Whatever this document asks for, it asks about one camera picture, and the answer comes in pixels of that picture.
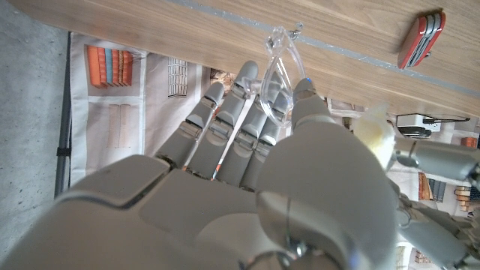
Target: white robotic arm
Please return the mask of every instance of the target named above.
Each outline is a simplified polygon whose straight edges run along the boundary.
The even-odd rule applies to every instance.
[[[467,222],[401,196],[307,79],[294,91],[292,136],[277,143],[257,102],[233,134],[248,98],[242,77],[257,72],[244,65],[210,121],[223,94],[212,85],[155,158],[128,157],[62,194],[1,268],[383,270],[394,265],[398,230],[415,238],[430,224],[450,252],[431,252],[436,263],[474,265],[476,246],[457,230]],[[271,87],[282,119],[284,97]]]

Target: orange book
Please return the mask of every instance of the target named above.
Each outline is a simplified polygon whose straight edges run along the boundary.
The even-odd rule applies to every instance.
[[[129,86],[127,81],[128,81],[128,69],[130,68],[130,65],[131,65],[130,56],[131,54],[129,52],[123,51],[123,74],[121,78],[125,86]]]
[[[123,84],[123,51],[118,51],[118,84],[120,86],[125,86]]]
[[[87,46],[88,69],[90,73],[90,84],[97,88],[105,88],[100,82],[100,64],[98,61],[98,50],[96,46]]]
[[[115,86],[119,85],[119,51],[112,49],[112,83]]]
[[[98,51],[98,64],[100,65],[100,83],[107,85],[107,63],[105,62],[105,49],[97,48]]]
[[[471,148],[477,148],[477,139],[473,137],[462,138],[461,143],[462,146],[467,146]]]
[[[127,65],[127,86],[132,86],[132,70],[134,68],[134,56],[128,53],[128,65]]]
[[[425,193],[425,186],[423,181],[424,177],[426,177],[426,175],[423,172],[418,173],[418,199],[419,200],[424,199],[424,193]]]

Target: wooden surface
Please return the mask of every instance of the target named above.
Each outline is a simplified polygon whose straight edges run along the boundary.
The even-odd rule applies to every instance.
[[[197,0],[272,26],[304,23],[303,35],[397,64],[416,17],[443,9],[445,29],[418,67],[422,74],[480,92],[480,1]]]
[[[303,35],[391,63],[396,62],[396,47],[401,44],[414,14],[419,10],[435,8],[430,3],[433,1],[424,1],[421,7],[414,7],[414,4],[404,4],[400,0],[384,1],[383,5],[360,1],[364,3],[363,8],[349,1],[342,1],[342,4],[338,4],[339,1],[336,4],[330,1],[319,1],[323,4],[299,1],[295,6],[284,0],[278,6],[269,1],[198,2],[273,26],[288,27],[302,21],[305,24]],[[456,9],[449,12],[447,7],[453,4],[438,1],[437,5],[440,2],[447,12],[447,27],[433,47],[433,57],[422,62],[418,71],[480,91],[480,79],[475,76],[480,71],[480,34],[478,24],[474,24],[480,20],[480,16],[474,16],[479,12],[474,7],[479,3],[457,2],[455,4],[459,7],[451,7]],[[171,1],[17,0],[13,4],[50,25],[225,71],[237,72],[249,59],[255,60],[262,71],[267,63],[263,42],[268,32]],[[462,29],[461,23],[465,22],[471,27]],[[366,107],[387,101],[393,113],[480,116],[480,98],[471,94],[405,76],[330,50],[305,43],[296,45],[307,75],[315,82],[321,95]]]

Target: red object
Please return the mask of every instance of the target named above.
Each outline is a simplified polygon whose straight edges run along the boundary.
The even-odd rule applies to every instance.
[[[446,22],[446,15],[444,12],[440,14],[442,17],[442,22],[440,23],[440,27],[436,30],[435,35],[433,36],[432,40],[430,40],[430,43],[428,44],[427,48],[425,51],[421,54],[420,58],[418,61],[413,65],[414,67],[419,65],[422,59],[425,58],[428,52],[430,52],[431,47],[434,45],[435,41],[437,40],[438,36],[440,36],[440,33],[442,33],[443,27],[445,27],[445,22]]]
[[[462,146],[467,146],[476,149],[477,148],[477,139],[473,137],[462,138],[461,143]]]
[[[98,63],[98,50],[96,46],[87,46],[88,72],[90,84],[97,88],[105,88],[100,82],[100,64]]]
[[[428,17],[435,17],[435,20],[427,19]],[[446,15],[443,12],[419,17],[406,36],[405,42],[403,42],[400,53],[398,54],[398,67],[404,69],[419,65],[442,33],[445,23]]]
[[[415,48],[419,45],[425,31],[427,30],[427,19],[423,16],[417,18],[410,32],[406,36],[405,42],[403,42],[402,49],[398,54],[398,67],[405,68],[415,52]]]
[[[100,65],[100,83],[107,85],[107,64],[105,61],[105,49],[97,48],[98,51],[98,64]]]
[[[112,83],[115,86],[119,85],[119,51],[112,49]]]

